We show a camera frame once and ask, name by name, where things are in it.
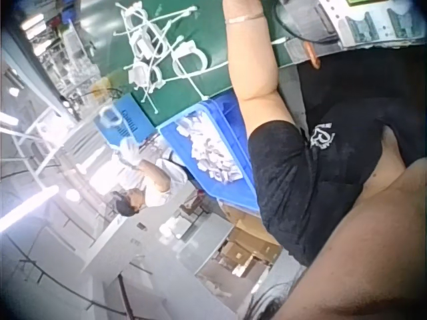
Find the blue plastic crate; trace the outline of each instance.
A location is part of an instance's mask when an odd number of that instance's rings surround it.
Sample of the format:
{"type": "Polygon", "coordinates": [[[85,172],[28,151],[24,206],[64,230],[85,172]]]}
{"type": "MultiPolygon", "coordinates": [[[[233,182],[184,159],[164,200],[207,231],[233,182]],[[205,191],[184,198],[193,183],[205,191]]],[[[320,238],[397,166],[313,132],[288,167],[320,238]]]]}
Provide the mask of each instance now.
{"type": "Polygon", "coordinates": [[[162,123],[157,129],[209,195],[230,204],[259,210],[248,153],[248,138],[234,92],[228,91],[214,99],[202,101],[162,123]],[[191,141],[176,130],[178,119],[196,111],[203,111],[209,116],[242,172],[243,179],[223,184],[197,167],[197,161],[191,158],[191,141]]]}
{"type": "MultiPolygon", "coordinates": [[[[155,127],[151,124],[151,121],[147,118],[130,93],[114,101],[114,106],[121,113],[123,121],[126,121],[128,127],[131,129],[131,134],[138,143],[142,143],[152,133],[155,133],[155,127]]],[[[111,119],[111,121],[117,120],[117,116],[112,112],[106,113],[105,116],[111,119]]],[[[98,130],[111,146],[119,147],[120,141],[124,137],[130,136],[124,123],[117,127],[107,128],[102,124],[100,116],[97,116],[94,122],[98,130]]]]}

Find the bracelet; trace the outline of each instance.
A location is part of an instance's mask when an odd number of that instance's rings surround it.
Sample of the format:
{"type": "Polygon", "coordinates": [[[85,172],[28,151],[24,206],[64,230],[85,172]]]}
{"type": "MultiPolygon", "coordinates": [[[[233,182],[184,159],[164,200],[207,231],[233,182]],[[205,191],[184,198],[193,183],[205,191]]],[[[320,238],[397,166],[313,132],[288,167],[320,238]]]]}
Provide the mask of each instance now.
{"type": "Polygon", "coordinates": [[[259,18],[262,18],[263,16],[264,16],[264,12],[257,13],[256,15],[242,15],[241,17],[226,20],[226,25],[232,25],[234,23],[241,23],[248,20],[259,19],[259,18]]]}

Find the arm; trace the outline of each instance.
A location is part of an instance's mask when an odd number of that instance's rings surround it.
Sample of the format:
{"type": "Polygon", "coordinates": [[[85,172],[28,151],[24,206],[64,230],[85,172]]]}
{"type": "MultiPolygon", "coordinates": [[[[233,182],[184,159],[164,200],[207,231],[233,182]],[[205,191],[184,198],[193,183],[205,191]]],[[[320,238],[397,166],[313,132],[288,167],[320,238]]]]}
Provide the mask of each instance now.
{"type": "Polygon", "coordinates": [[[421,159],[352,209],[274,319],[354,319],[420,299],[426,174],[421,159]]]}
{"type": "Polygon", "coordinates": [[[169,191],[171,187],[171,178],[165,171],[147,160],[141,161],[139,169],[147,178],[153,181],[155,188],[159,192],[163,193],[169,191]]]}
{"type": "MultiPolygon", "coordinates": [[[[257,15],[260,0],[223,0],[226,21],[257,15]]],[[[273,120],[294,123],[277,92],[278,66],[265,17],[227,25],[230,78],[248,136],[273,120]]]]}

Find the person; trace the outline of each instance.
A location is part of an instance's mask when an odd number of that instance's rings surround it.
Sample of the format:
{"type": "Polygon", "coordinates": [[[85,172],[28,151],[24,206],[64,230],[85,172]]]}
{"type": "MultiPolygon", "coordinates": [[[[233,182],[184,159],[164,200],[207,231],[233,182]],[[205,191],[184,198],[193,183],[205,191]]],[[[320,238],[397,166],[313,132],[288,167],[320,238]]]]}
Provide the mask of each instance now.
{"type": "Polygon", "coordinates": [[[245,320],[417,319],[426,277],[425,116],[383,50],[298,66],[306,141],[280,97],[260,0],[223,0],[260,213],[305,274],[245,320]]]}
{"type": "Polygon", "coordinates": [[[290,255],[309,266],[353,207],[425,157],[425,117],[410,106],[403,67],[389,51],[345,52],[322,58],[320,70],[298,66],[306,141],[277,90],[261,1],[223,6],[260,214],[290,255]]]}
{"type": "Polygon", "coordinates": [[[125,191],[114,191],[115,208],[125,217],[137,214],[142,207],[158,207],[167,203],[187,183],[187,174],[177,164],[160,158],[155,164],[142,159],[133,138],[121,140],[119,155],[122,165],[120,182],[125,191]]]}

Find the table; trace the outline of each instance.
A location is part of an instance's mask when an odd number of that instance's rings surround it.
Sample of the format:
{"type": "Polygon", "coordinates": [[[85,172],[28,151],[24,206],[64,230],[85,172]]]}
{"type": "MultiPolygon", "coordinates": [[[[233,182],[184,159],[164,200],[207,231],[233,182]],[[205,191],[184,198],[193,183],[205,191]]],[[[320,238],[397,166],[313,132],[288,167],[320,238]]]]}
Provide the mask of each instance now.
{"type": "MultiPolygon", "coordinates": [[[[91,58],[97,64],[102,76],[109,78],[113,87],[132,92],[135,100],[140,102],[143,90],[133,90],[129,85],[127,71],[123,67],[133,61],[133,54],[126,35],[113,36],[114,31],[124,31],[125,27],[121,18],[120,9],[115,6],[116,0],[81,0],[80,23],[83,29],[83,37],[90,40],[96,47],[95,55],[91,58]]],[[[120,3],[129,7],[134,0],[123,0],[120,3]]],[[[272,19],[272,7],[275,0],[265,0],[264,11],[268,19],[272,39],[286,36],[286,32],[272,19]]],[[[167,34],[170,43],[173,43],[178,35],[183,35],[185,40],[194,40],[209,60],[209,66],[219,65],[227,60],[226,52],[226,26],[222,11],[222,0],[144,0],[143,8],[149,17],[171,13],[196,5],[199,9],[196,13],[182,19],[172,26],[167,34]]],[[[280,66],[292,63],[288,52],[283,45],[274,47],[280,66]]],[[[198,58],[184,57],[180,59],[187,72],[196,71],[198,58]]],[[[161,65],[163,78],[174,77],[171,67],[171,58],[168,57],[161,65]]],[[[195,84],[205,95],[213,96],[231,87],[228,68],[211,71],[209,73],[193,77],[195,84]]],[[[170,117],[183,111],[200,101],[188,80],[182,79],[167,83],[160,90],[151,95],[159,113],[155,114],[151,105],[140,103],[154,125],[159,125],[170,117]]]]}

